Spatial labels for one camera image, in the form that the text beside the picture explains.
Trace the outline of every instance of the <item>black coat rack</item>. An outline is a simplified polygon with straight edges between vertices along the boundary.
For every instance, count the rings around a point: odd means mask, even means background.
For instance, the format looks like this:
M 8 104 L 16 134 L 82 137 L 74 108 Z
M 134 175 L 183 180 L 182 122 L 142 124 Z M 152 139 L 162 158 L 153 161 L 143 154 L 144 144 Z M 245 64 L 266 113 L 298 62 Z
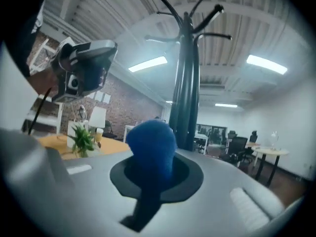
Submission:
M 192 151 L 194 147 L 194 136 L 198 118 L 199 101 L 199 57 L 198 40 L 201 37 L 220 37 L 231 40 L 230 35 L 217 33 L 200 33 L 224 8 L 217 4 L 208 16 L 195 28 L 192 24 L 192 16 L 203 0 L 199 0 L 190 13 L 185 12 L 183 18 L 167 0 L 161 0 L 170 10 L 170 13 L 160 12 L 173 16 L 179 26 L 179 34 L 175 38 L 160 38 L 145 36 L 146 40 L 180 43 L 180 54 L 177 65 L 176 85 L 173 92 L 172 107 L 170 112 L 169 126 L 173 130 L 178 148 Z

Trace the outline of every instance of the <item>brick wall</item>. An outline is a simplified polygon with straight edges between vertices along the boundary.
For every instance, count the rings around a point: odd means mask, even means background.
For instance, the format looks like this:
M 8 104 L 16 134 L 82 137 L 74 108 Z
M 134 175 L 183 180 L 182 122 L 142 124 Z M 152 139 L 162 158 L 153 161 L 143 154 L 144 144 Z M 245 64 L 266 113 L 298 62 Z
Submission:
M 38 35 L 28 62 L 32 60 L 32 57 L 38 50 L 40 44 L 45 41 L 46 38 L 47 36 L 42 33 Z M 52 48 L 56 48 L 58 43 L 54 40 L 50 40 L 48 45 Z M 106 120 L 110 121 L 112 124 L 113 133 L 116 134 L 118 138 L 123 138 L 125 125 L 134 125 L 136 122 L 140 123 L 142 121 L 153 119 L 156 116 L 161 117 L 162 106 L 111 74 L 108 74 L 102 91 L 111 95 L 108 104 L 88 97 L 73 103 L 77 119 L 79 118 L 79 105 L 84 105 L 87 111 L 87 119 L 90 119 L 93 107 L 98 106 L 105 108 L 107 109 Z M 39 101 L 35 102 L 33 109 L 36 109 L 38 104 Z M 46 103 L 43 106 L 41 113 L 57 116 L 58 109 L 55 106 Z M 61 133 L 67 134 L 69 120 L 74 120 L 74 115 L 71 105 L 65 104 L 61 121 Z M 55 130 L 52 130 L 51 128 L 44 128 L 39 125 L 37 128 L 38 130 L 55 132 Z

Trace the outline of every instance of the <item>ceiling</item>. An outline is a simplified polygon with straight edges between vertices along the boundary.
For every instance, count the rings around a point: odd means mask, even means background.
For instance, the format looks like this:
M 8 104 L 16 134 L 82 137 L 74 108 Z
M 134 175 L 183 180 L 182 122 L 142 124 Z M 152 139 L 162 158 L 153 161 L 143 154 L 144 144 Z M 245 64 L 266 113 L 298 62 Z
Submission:
M 168 0 L 180 16 L 198 0 Z M 232 41 L 199 41 L 200 106 L 215 103 L 247 108 L 278 90 L 289 88 L 314 64 L 307 27 L 287 0 L 205 0 L 193 16 L 197 26 L 221 4 L 225 13 L 205 29 L 230 34 Z M 159 103 L 172 100 L 179 46 L 145 41 L 145 35 L 175 37 L 174 18 L 160 0 L 46 0 L 42 31 L 61 41 L 112 39 L 118 43 L 111 73 Z M 249 54 L 288 68 L 283 76 L 246 64 Z M 165 55 L 168 63 L 131 73 L 128 68 Z M 212 85 L 221 85 L 220 90 Z

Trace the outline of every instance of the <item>camera lens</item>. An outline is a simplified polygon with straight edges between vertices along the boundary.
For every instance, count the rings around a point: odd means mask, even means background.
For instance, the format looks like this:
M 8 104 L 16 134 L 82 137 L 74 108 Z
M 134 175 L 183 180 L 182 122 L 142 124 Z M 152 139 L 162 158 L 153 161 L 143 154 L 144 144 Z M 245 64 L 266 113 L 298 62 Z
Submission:
M 73 79 L 72 82 L 71 82 L 71 86 L 74 87 L 74 88 L 77 87 L 78 86 L 78 80 L 77 79 Z

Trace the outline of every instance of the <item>fluorescent light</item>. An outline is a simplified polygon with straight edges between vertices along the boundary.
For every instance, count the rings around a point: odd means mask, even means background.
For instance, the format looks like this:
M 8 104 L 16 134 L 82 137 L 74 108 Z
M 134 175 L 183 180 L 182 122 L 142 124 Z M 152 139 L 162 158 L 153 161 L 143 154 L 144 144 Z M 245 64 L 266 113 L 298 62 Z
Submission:
M 227 105 L 227 104 L 215 104 L 215 106 L 230 107 L 230 108 L 237 108 L 238 107 L 238 105 Z
M 256 66 L 260 66 L 260 67 L 263 67 L 266 69 L 270 69 L 270 70 L 277 72 L 281 75 L 284 75 L 284 73 L 287 71 L 286 67 L 281 66 L 278 63 L 275 63 L 273 61 L 269 61 L 269 60 L 266 60 L 264 58 L 254 56 L 254 55 L 249 55 L 249 57 L 247 59 L 247 63 L 252 64 L 252 65 L 256 65 Z
M 150 67 L 154 67 L 154 66 L 157 66 L 157 65 L 166 64 L 166 63 L 167 63 L 166 58 L 164 56 L 161 56 L 161 57 L 149 60 L 149 61 L 145 61 L 145 62 L 140 63 L 138 65 L 135 65 L 133 67 L 130 67 L 129 70 L 131 72 L 135 72 L 135 71 L 139 71 L 139 70 L 142 70 L 142 69 L 147 69 L 147 68 L 150 68 Z

